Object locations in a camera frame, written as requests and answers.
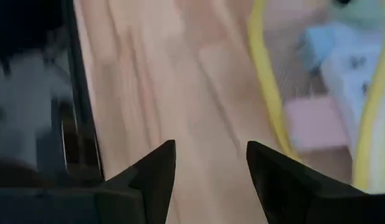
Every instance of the wood grain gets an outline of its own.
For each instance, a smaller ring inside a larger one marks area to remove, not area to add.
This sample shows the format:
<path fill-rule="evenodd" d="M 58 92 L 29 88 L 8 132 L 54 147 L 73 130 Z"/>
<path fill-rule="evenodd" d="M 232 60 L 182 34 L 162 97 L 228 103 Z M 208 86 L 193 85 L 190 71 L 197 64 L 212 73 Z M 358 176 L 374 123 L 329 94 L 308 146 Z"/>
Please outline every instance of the wood grain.
<path fill-rule="evenodd" d="M 176 140 L 167 223 L 266 223 L 245 147 L 279 146 L 247 48 L 251 4 L 75 0 L 105 177 Z"/>

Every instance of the pink block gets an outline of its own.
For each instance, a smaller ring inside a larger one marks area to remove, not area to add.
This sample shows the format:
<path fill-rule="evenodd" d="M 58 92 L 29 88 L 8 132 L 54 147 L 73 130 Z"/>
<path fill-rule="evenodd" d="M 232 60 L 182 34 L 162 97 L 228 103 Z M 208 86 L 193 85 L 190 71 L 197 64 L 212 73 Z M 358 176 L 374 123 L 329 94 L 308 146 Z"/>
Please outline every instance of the pink block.
<path fill-rule="evenodd" d="M 292 146 L 300 152 L 347 146 L 349 137 L 330 96 L 298 98 L 284 107 Z"/>

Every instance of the yellow border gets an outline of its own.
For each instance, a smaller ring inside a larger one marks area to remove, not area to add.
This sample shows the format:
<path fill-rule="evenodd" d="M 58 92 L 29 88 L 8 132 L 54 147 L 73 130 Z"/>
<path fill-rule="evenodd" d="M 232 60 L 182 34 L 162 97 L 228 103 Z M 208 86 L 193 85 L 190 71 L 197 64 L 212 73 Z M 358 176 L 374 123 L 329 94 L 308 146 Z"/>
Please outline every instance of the yellow border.
<path fill-rule="evenodd" d="M 298 160 L 292 150 L 282 114 L 282 100 L 275 81 L 270 59 L 263 39 L 263 17 L 266 0 L 256 0 L 248 23 L 249 45 L 252 58 L 257 69 L 257 77 L 262 94 L 267 104 L 270 120 L 284 154 Z M 356 158 L 353 166 L 353 185 L 361 190 L 368 190 L 369 184 L 369 155 L 372 146 L 373 124 L 385 92 L 385 43 L 383 53 L 374 75 L 373 84 L 369 90 L 368 100 L 363 110 L 359 130 Z M 380 165 L 385 173 L 385 161 Z"/>
<path fill-rule="evenodd" d="M 284 154 L 299 160 L 292 150 L 285 130 L 282 113 L 282 100 L 275 81 L 270 59 L 263 40 L 263 13 L 265 0 L 256 0 L 248 23 L 249 45 L 255 63 L 257 78 L 267 104 L 270 121 Z"/>

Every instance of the light green object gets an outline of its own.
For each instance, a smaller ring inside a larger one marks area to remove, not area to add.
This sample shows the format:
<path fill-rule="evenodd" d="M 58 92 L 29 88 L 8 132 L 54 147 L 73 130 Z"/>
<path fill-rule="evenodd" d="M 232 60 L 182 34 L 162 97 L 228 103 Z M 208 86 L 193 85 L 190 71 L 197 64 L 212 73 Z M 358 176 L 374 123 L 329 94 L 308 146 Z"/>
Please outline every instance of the light green object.
<path fill-rule="evenodd" d="M 385 26 L 385 0 L 351 0 L 346 5 L 331 1 L 332 17 L 349 25 L 364 29 L 383 29 Z"/>

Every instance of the wooden floor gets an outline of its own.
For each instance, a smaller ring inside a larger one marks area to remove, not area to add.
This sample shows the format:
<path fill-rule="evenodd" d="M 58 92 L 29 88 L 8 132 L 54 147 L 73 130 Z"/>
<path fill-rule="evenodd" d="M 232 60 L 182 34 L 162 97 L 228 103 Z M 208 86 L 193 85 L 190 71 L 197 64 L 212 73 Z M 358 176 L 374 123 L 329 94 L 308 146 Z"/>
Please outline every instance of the wooden floor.
<path fill-rule="evenodd" d="M 324 1 L 298 2 L 310 11 Z M 247 48 L 251 5 L 75 0 L 105 177 L 176 140 L 167 223 L 265 223 L 245 147 L 278 145 Z M 269 27 L 284 25 L 279 14 Z"/>

